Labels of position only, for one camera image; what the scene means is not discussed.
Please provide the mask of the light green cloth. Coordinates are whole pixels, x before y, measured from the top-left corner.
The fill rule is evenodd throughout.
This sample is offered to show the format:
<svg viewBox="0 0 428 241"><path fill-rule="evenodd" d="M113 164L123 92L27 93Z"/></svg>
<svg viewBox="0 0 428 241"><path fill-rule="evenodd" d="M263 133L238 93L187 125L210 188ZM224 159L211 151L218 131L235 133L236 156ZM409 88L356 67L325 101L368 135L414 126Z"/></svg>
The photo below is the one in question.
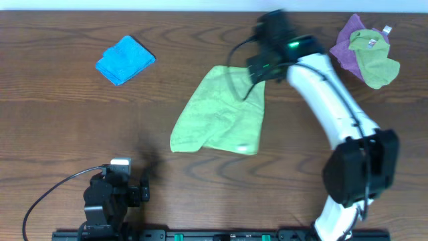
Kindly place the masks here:
<svg viewBox="0 0 428 241"><path fill-rule="evenodd" d="M255 155L264 118L265 84L251 86L247 68L210 69L173 128L171 151L193 153L204 147Z"/></svg>

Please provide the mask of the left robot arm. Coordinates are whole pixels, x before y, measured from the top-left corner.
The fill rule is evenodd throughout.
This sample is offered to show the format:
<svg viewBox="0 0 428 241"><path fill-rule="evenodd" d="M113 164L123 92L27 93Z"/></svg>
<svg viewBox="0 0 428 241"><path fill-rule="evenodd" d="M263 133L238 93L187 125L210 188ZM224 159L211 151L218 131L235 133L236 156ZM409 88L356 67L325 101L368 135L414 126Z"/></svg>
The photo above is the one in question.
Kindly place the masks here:
<svg viewBox="0 0 428 241"><path fill-rule="evenodd" d="M138 207L150 199L149 178L129 185L127 174L95 175L84 192L84 212L89 238L115 238L123 230L129 207Z"/></svg>

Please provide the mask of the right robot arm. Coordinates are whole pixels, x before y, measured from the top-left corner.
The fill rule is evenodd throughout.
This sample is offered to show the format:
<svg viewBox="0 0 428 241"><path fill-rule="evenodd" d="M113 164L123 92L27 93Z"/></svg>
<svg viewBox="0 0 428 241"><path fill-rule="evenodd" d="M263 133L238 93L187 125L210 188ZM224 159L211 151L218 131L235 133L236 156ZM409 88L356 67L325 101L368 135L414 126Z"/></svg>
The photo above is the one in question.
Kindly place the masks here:
<svg viewBox="0 0 428 241"><path fill-rule="evenodd" d="M304 98L332 148L322 170L328 197L307 240L349 240L374 200L393 184L399 138L382 130L351 97L316 38L255 35L247 61L254 84L283 78Z"/></svg>

